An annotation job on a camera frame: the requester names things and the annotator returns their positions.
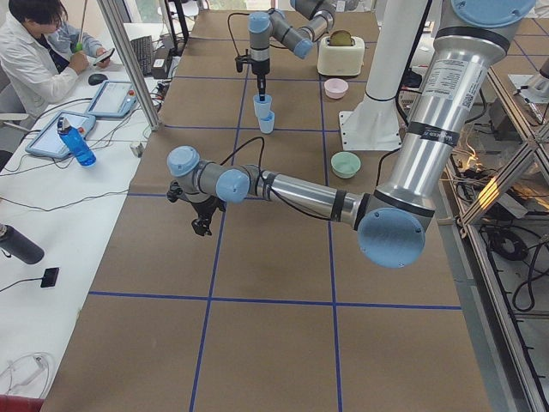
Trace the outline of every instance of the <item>mint green bowl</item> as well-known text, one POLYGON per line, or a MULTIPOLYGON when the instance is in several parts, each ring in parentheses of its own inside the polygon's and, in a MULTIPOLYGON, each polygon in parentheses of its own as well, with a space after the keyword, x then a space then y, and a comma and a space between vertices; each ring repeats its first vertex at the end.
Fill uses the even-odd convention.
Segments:
POLYGON ((334 154, 330 163, 335 176, 342 179, 350 179, 360 169, 360 158, 351 152, 334 154))

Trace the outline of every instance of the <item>white desk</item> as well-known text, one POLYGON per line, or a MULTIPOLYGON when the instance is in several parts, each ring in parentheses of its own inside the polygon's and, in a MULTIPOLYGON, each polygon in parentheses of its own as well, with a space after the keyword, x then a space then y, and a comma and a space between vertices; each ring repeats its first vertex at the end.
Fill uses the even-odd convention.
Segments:
MULTIPOLYGON (((80 76, 74 91, 65 101, 94 95, 98 86, 87 84, 87 78, 94 70, 87 70, 80 76)), ((102 72, 112 80, 128 78, 116 60, 102 72)), ((155 79, 147 79, 150 90, 155 84, 155 79)), ((79 102, 63 109, 84 112, 88 104, 79 102)), ((51 116, 55 116, 55 111, 41 118, 34 129, 44 126, 51 116)), ((119 123, 119 120, 98 120, 88 136, 90 145, 104 146, 103 142, 97 141, 119 123)), ((91 168, 72 161, 68 168, 60 169, 51 161, 26 156, 19 171, 49 166, 15 175, 4 169, 0 174, 0 197, 49 209, 84 197, 125 191, 139 165, 139 159, 130 150, 130 142, 143 141, 146 144, 143 135, 148 135, 148 123, 142 111, 137 110, 128 124, 112 137, 111 144, 95 152, 97 162, 91 168)), ((18 167, 31 138, 28 137, 16 150, 6 169, 18 167)), ((42 289, 40 282, 23 282, 0 293, 0 372, 10 361, 25 354, 46 352, 54 360, 50 370, 52 381, 124 199, 124 194, 113 195, 52 212, 0 202, 0 222, 15 227, 45 251, 44 258, 35 265, 0 255, 0 288, 22 279, 41 277, 46 268, 60 268, 54 288, 42 289)), ((35 385, 29 385, 18 394, 37 397, 43 383, 42 378, 37 379, 35 385)), ((3 393, 2 389, 0 381, 0 393, 3 393)))

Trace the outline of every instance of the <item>black mouse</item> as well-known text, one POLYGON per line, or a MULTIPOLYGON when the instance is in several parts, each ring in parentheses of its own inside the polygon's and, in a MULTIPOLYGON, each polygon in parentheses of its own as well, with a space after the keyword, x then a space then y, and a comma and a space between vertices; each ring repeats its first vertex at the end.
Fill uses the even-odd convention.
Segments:
POLYGON ((101 73, 93 73, 88 79, 87 82, 90 86, 95 86, 101 84, 107 79, 107 76, 102 75, 101 73))

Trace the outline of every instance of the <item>black hair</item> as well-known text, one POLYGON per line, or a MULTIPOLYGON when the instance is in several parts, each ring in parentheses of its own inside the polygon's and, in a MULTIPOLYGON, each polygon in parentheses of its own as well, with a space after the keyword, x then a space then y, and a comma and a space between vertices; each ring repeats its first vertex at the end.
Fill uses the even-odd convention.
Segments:
POLYGON ((60 0, 9 0, 8 6, 19 23, 28 19, 38 24, 59 24, 68 18, 60 0))

